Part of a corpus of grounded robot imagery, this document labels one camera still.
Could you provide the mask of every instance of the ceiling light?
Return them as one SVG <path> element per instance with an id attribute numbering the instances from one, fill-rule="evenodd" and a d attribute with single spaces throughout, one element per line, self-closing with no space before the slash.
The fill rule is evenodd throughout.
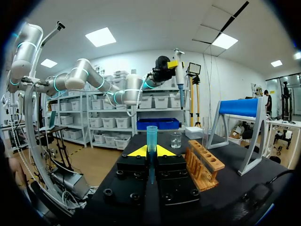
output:
<path id="1" fill-rule="evenodd" d="M 238 42 L 237 39 L 234 39 L 226 34 L 221 34 L 217 37 L 217 39 L 212 43 L 214 46 L 218 46 L 221 48 L 229 49 L 231 46 L 233 46 L 236 42 Z"/>
<path id="2" fill-rule="evenodd" d="M 53 66 L 57 65 L 57 62 L 54 62 L 52 60 L 46 59 L 44 60 L 41 65 L 45 66 L 45 67 L 49 67 L 52 68 Z"/>
<path id="3" fill-rule="evenodd" d="M 282 62 L 280 60 L 277 60 L 277 61 L 272 62 L 271 65 L 273 65 L 273 67 L 278 67 L 278 66 L 282 65 Z"/>
<path id="4" fill-rule="evenodd" d="M 111 34 L 110 30 L 107 27 L 86 34 L 85 36 L 96 47 L 100 47 L 116 42 L 115 38 L 113 37 L 113 35 Z"/>
<path id="5" fill-rule="evenodd" d="M 300 58 L 301 58 L 301 52 L 298 52 L 298 53 L 294 54 L 293 58 L 294 58 L 295 60 L 300 59 Z"/>

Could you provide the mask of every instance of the yellow triangle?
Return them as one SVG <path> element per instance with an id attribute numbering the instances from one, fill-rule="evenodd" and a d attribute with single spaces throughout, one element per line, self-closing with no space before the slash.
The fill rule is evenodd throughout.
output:
<path id="1" fill-rule="evenodd" d="M 176 155 L 172 152 L 170 152 L 169 150 L 161 147 L 160 145 L 157 145 L 157 156 L 160 157 L 160 156 L 163 156 L 163 155 L 167 155 L 167 156 L 173 156 L 173 155 Z"/>
<path id="2" fill-rule="evenodd" d="M 140 155 L 142 157 L 146 157 L 146 151 L 147 151 L 147 145 L 144 145 L 143 147 L 137 149 L 136 151 L 132 152 L 131 154 L 128 154 L 128 156 L 137 156 Z"/>
<path id="3" fill-rule="evenodd" d="M 147 152 L 147 145 L 144 145 L 143 147 L 137 149 L 136 151 L 132 152 L 131 154 L 128 154 L 128 156 L 137 156 L 140 155 L 142 157 L 146 157 L 146 152 Z M 169 150 L 161 147 L 160 145 L 157 145 L 157 156 L 163 156 L 163 155 L 167 155 L 167 156 L 173 156 L 176 155 L 172 152 L 170 152 Z"/>

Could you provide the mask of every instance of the yellow tripod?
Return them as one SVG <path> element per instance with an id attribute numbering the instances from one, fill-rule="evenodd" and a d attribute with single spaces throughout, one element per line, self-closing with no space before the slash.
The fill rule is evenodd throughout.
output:
<path id="1" fill-rule="evenodd" d="M 193 125 L 193 85 L 197 85 L 197 101 L 198 101 L 198 112 L 196 113 L 198 117 L 198 121 L 195 123 L 194 126 L 196 127 L 202 127 L 201 123 L 199 121 L 199 89 L 198 89 L 198 84 L 200 82 L 198 75 L 195 76 L 195 78 L 192 78 L 193 75 L 190 75 L 190 126 Z"/>

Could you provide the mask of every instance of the laptop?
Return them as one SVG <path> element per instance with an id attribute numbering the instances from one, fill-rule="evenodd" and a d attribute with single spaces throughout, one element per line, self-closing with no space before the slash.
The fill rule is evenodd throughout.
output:
<path id="1" fill-rule="evenodd" d="M 55 127 L 55 113 L 56 113 L 56 111 L 51 112 L 49 126 L 40 128 L 39 129 L 40 131 L 52 130 Z"/>

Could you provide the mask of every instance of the blue test tube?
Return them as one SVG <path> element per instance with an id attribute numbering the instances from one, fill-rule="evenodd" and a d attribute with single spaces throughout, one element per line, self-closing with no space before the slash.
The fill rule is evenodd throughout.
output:
<path id="1" fill-rule="evenodd" d="M 155 179 L 155 166 L 154 160 L 157 152 L 157 126 L 148 126 L 146 127 L 146 143 L 147 143 L 147 151 L 150 156 L 150 180 L 151 183 L 154 183 Z"/>

